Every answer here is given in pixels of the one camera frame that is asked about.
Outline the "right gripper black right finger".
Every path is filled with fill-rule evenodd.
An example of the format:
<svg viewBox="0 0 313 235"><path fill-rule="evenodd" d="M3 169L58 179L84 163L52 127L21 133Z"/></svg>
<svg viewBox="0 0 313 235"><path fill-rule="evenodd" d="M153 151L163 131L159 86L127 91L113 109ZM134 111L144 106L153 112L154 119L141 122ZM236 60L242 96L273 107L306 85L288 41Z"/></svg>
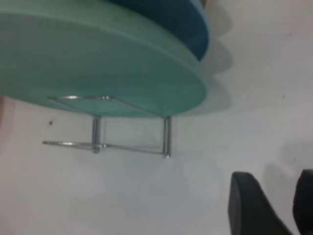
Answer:
<svg viewBox="0 0 313 235"><path fill-rule="evenodd" d="M304 169L297 181L293 217L301 235L313 234L313 170Z"/></svg>

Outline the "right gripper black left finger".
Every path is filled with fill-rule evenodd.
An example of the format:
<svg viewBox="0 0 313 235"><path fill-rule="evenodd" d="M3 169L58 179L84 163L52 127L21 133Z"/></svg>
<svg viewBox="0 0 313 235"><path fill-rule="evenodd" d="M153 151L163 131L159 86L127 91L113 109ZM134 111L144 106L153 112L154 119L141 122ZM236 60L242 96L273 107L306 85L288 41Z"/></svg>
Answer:
<svg viewBox="0 0 313 235"><path fill-rule="evenodd" d="M233 172L228 218L232 235L290 235L259 182L248 172Z"/></svg>

